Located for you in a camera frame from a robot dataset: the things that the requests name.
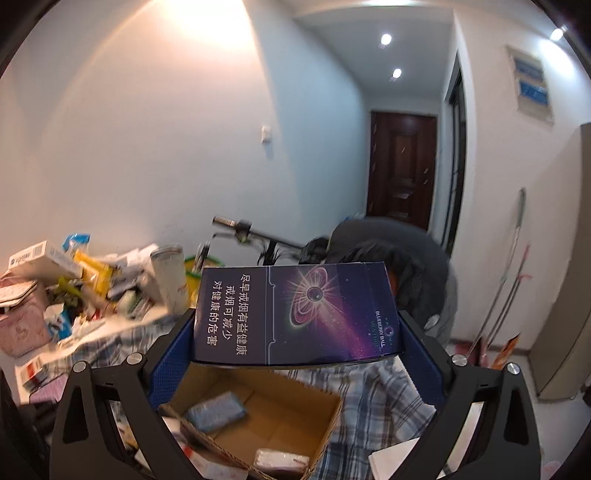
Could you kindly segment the white tall tumbler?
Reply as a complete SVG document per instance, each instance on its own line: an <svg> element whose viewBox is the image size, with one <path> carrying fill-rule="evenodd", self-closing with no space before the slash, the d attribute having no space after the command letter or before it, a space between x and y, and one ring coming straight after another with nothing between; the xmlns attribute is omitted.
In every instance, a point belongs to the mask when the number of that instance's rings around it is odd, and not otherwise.
<svg viewBox="0 0 591 480"><path fill-rule="evenodd" d="M167 312L183 314L189 305L183 248L180 245L158 247L151 252L150 262Z"/></svg>

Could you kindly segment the dark blue cigarette carton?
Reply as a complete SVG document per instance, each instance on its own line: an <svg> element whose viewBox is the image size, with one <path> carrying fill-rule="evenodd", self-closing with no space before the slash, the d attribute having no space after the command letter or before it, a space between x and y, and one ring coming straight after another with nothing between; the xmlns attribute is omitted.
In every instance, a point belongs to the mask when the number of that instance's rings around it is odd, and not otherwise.
<svg viewBox="0 0 591 480"><path fill-rule="evenodd" d="M372 362L398 353L399 332L383 263L207 268L193 360L229 368Z"/></svg>

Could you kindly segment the grey refrigerator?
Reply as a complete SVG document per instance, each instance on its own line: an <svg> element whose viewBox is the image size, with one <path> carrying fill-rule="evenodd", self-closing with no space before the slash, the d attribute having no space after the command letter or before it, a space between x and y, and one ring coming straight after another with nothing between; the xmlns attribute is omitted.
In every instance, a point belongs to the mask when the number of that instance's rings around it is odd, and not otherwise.
<svg viewBox="0 0 591 480"><path fill-rule="evenodd" d="M568 268L529 363L542 401L571 398L590 377L590 125L581 132L582 180Z"/></svg>

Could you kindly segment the chair with dark jacket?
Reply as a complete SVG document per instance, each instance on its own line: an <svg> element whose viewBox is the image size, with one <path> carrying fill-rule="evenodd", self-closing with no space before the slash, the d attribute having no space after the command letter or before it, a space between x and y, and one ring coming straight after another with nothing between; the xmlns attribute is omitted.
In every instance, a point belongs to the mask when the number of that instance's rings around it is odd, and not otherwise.
<svg viewBox="0 0 591 480"><path fill-rule="evenodd" d="M448 345L458 280L448 255L426 231L389 218L345 220L332 232L327 261L384 263L397 307L426 335Z"/></svg>

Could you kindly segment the brown cardboard box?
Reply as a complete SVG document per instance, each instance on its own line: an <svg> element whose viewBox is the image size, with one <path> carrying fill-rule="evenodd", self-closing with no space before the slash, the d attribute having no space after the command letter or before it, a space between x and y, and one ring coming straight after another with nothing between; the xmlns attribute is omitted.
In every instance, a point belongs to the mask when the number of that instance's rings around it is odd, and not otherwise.
<svg viewBox="0 0 591 480"><path fill-rule="evenodd" d="M197 429L185 418L194 405L226 392L242 401L245 417L211 433ZM276 474L276 479L310 479L338 424L342 399L271 370L222 369L192 363L172 399L159 410L181 422L191 443L249 471L253 478L273 477L256 467L256 451L266 448L310 459L303 473Z"/></svg>

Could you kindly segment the dark brown entrance door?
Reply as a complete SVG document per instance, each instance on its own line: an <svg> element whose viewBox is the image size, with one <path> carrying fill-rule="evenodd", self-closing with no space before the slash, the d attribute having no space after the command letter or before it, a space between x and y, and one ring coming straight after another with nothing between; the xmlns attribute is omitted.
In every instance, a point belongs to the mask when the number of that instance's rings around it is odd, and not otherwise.
<svg viewBox="0 0 591 480"><path fill-rule="evenodd" d="M370 113L367 215L429 229L437 130L432 115Z"/></svg>

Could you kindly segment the white pink tissue pack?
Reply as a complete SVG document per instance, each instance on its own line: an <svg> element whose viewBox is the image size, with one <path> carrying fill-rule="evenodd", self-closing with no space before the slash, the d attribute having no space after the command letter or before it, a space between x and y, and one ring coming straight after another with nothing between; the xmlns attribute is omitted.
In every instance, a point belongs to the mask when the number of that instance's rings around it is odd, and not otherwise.
<svg viewBox="0 0 591 480"><path fill-rule="evenodd" d="M305 455L259 448L254 456L253 467L266 474L304 474L310 464Z"/></svg>

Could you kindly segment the pink pouch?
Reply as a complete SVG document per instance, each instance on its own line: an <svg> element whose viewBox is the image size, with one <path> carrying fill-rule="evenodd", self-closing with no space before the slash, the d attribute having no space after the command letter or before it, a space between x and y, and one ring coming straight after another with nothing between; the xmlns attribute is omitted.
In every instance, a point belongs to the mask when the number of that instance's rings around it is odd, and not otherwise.
<svg viewBox="0 0 591 480"><path fill-rule="evenodd" d="M1 351L13 358L47 344L44 285L10 273L1 277Z"/></svg>

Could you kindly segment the black bicycle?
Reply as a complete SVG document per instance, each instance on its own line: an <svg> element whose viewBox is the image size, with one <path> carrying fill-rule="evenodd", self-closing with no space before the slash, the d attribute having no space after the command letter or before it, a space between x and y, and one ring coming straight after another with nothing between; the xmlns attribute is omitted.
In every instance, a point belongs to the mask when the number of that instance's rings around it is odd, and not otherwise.
<svg viewBox="0 0 591 480"><path fill-rule="evenodd" d="M321 264L328 256L329 237L327 236L298 244L253 229L252 223L246 220L235 221L214 216L212 225L222 228L222 231L214 232L211 240L200 244L193 259L193 273L201 273L204 270L211 253L211 242L215 238L228 238L235 240L239 245L256 249L259 252L257 266L273 266L281 259L294 261L297 264Z"/></svg>

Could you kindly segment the wall electrical panel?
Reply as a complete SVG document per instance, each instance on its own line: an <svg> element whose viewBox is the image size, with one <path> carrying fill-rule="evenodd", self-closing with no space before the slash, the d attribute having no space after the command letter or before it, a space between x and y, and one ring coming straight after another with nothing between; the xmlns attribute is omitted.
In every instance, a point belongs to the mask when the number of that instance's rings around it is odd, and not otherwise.
<svg viewBox="0 0 591 480"><path fill-rule="evenodd" d="M535 56L506 46L511 63L518 110L547 124L554 123L549 87L542 62Z"/></svg>

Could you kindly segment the white wall switch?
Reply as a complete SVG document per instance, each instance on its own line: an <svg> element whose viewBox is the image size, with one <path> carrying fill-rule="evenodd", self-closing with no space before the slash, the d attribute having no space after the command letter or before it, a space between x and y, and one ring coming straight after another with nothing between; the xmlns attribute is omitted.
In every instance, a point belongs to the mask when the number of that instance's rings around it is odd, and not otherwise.
<svg viewBox="0 0 591 480"><path fill-rule="evenodd" d="M262 144L270 144L273 141L273 131L271 131L270 126L263 125L260 129L260 143Z"/></svg>

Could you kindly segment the blue plaid shirt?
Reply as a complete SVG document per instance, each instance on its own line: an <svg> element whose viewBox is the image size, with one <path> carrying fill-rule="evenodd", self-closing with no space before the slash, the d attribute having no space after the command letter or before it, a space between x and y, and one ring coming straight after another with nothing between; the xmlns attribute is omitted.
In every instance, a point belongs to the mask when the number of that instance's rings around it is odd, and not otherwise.
<svg viewBox="0 0 591 480"><path fill-rule="evenodd" d="M92 367L118 365L133 353L145 353L176 323L170 316L138 324L45 362L48 377L67 374L78 361ZM342 397L342 412L315 479L370 479L369 456L421 436L435 409L425 404L396 359L319 369L282 371L283 376Z"/></svg>

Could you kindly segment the white medicine box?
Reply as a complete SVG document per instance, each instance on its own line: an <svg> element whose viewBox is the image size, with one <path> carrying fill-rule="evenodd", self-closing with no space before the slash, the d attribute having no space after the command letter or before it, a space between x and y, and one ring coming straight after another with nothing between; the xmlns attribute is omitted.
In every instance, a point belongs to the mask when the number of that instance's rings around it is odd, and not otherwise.
<svg viewBox="0 0 591 480"><path fill-rule="evenodd" d="M59 277L80 279L83 272L78 263L47 240L11 255L8 270L23 278L48 282Z"/></svg>

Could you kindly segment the blue tissue pack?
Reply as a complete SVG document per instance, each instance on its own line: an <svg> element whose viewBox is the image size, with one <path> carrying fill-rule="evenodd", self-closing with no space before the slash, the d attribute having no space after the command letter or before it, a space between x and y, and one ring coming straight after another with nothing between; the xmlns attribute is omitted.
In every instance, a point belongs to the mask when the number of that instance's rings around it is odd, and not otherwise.
<svg viewBox="0 0 591 480"><path fill-rule="evenodd" d="M245 418L246 409L235 393L228 391L190 407L184 418L196 429L211 433Z"/></svg>

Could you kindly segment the yellow container green rim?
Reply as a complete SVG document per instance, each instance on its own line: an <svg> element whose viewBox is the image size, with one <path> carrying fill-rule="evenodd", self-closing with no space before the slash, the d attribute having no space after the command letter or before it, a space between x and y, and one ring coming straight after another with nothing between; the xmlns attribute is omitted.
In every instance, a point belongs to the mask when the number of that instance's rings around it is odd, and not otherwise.
<svg viewBox="0 0 591 480"><path fill-rule="evenodd" d="M186 257L184 260L184 267L185 267L185 279L187 284L187 292L189 296L189 306L190 308L195 308L197 306L197 298L198 292L200 288L201 282L201 272L197 272L197 270L193 269L195 262L195 256ZM221 260L217 259L214 256L208 256L205 260L205 267L221 267L223 263Z"/></svg>

